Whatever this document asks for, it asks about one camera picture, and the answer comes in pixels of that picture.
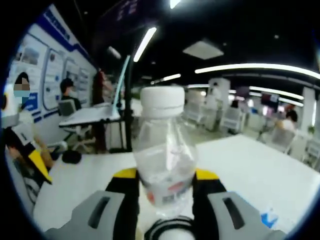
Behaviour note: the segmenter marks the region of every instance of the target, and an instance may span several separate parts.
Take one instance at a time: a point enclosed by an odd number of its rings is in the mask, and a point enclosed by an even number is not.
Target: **cap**
[[[185,90],[180,86],[150,86],[141,91],[142,116],[168,118],[181,114],[185,105]]]

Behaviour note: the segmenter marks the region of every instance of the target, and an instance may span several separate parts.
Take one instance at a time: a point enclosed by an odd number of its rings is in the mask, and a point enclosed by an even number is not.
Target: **white chair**
[[[239,108],[229,107],[222,115],[220,128],[239,132],[243,121],[243,113]]]
[[[266,140],[266,145],[287,154],[294,140],[295,133],[290,130],[285,130],[275,127],[271,135]]]
[[[248,128],[254,130],[254,131],[260,131],[263,127],[263,117],[259,114],[253,114],[249,113],[249,119],[248,119]]]
[[[196,121],[199,126],[203,123],[206,108],[200,102],[188,102],[184,108],[184,115],[187,119]]]
[[[311,168],[319,171],[319,159],[320,159],[320,140],[311,139],[307,143],[306,153],[303,156],[302,162],[307,164]]]
[[[67,99],[67,100],[61,100],[58,102],[59,106],[59,111],[60,114],[67,118],[73,113],[75,113],[76,106],[75,102],[72,99]],[[71,133],[71,134],[76,134],[78,136],[78,142],[73,146],[72,150],[76,150],[78,147],[83,147],[83,149],[88,153],[90,152],[89,148],[86,146],[87,144],[93,144],[96,139],[86,139],[86,134],[91,130],[91,126],[87,127],[81,127],[81,126],[75,126],[75,127],[64,127],[63,130]]]

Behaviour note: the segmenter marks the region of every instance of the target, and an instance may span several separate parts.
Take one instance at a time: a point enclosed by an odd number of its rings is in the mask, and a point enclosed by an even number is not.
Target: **fluorescent light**
[[[186,86],[188,89],[196,89],[196,88],[208,88],[209,84],[192,84]]]
[[[262,96],[262,93],[259,93],[259,92],[249,92],[249,95],[250,95],[250,96],[254,96],[254,97],[261,97],[261,96]]]
[[[262,94],[259,93],[259,92],[250,92],[249,95],[250,96],[254,96],[254,97],[261,97],[262,96]],[[235,99],[234,95],[229,95],[229,100],[231,100],[231,98],[232,98],[232,100],[234,100]],[[295,105],[297,107],[303,107],[304,106],[304,104],[301,103],[301,102],[292,101],[290,99],[286,99],[286,98],[283,98],[283,97],[279,97],[279,101],[283,102],[283,103],[287,103],[287,104],[292,104],[292,105]]]
[[[313,114],[312,114],[312,126],[315,126],[316,123],[316,113],[317,113],[317,101],[314,102],[313,105]]]
[[[304,104],[301,103],[301,102],[298,102],[298,101],[292,101],[290,99],[286,99],[286,98],[283,98],[283,97],[279,97],[279,101],[280,102],[283,102],[283,103],[287,103],[287,104],[292,104],[292,105],[296,105],[298,107],[303,107]]]
[[[258,86],[250,86],[249,88],[250,88],[250,90],[254,90],[254,91],[262,91],[262,92],[266,92],[266,93],[279,94],[279,95],[284,95],[284,96],[291,97],[294,99],[299,99],[299,100],[305,99],[303,96],[300,96],[300,95],[297,95],[294,93],[290,93],[287,91],[280,91],[280,90],[258,87]]]
[[[264,87],[258,87],[258,86],[250,86],[249,87],[250,90],[253,91],[261,91],[261,92],[266,92],[266,93],[271,93],[271,94],[279,94],[279,95],[283,95],[283,96],[287,96],[287,97],[291,97],[294,99],[299,99],[299,100],[303,100],[305,99],[303,96],[294,94],[294,93],[290,93],[287,91],[280,91],[280,90],[276,90],[276,89],[270,89],[270,88],[264,88]],[[235,94],[236,90],[229,90],[230,94]],[[251,96],[255,96],[255,97],[261,97],[262,94],[259,92],[250,92]]]
[[[320,79],[320,74],[315,71],[311,71],[311,70],[304,69],[297,66],[288,66],[288,65],[282,65],[282,64],[270,64],[270,63],[240,63],[240,64],[229,64],[229,65],[221,65],[221,66],[211,66],[211,67],[197,69],[194,72],[196,74],[202,74],[207,72],[231,70],[231,69],[277,69],[277,70],[285,70],[285,71],[305,74],[310,77]]]
[[[170,8],[174,9],[175,6],[177,6],[178,3],[180,3],[180,2],[181,2],[181,0],[170,0]]]
[[[146,32],[142,42],[140,43],[140,46],[139,46],[138,50],[135,53],[135,56],[134,56],[134,59],[133,59],[133,61],[135,63],[137,63],[139,61],[142,53],[146,49],[148,43],[150,42],[151,38],[153,37],[153,35],[155,34],[156,31],[157,31],[157,28],[156,27],[152,27]]]
[[[166,76],[163,78],[163,81],[168,81],[168,80],[172,80],[172,79],[178,79],[181,77],[181,74],[175,74],[175,75],[171,75],[171,76]]]

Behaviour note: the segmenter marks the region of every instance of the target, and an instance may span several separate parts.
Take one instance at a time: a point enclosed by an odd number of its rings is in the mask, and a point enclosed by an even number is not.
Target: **pillar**
[[[303,88],[303,109],[300,129],[304,132],[308,131],[308,127],[312,125],[312,118],[316,102],[315,90],[304,87]]]

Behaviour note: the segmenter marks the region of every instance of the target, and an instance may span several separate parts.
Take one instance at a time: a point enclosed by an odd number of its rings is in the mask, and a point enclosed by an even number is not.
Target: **face mask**
[[[14,92],[15,99],[17,100],[18,104],[24,105],[30,96],[30,91],[25,90],[15,90]]]
[[[76,91],[70,90],[69,96],[76,99],[78,98],[78,93]]]

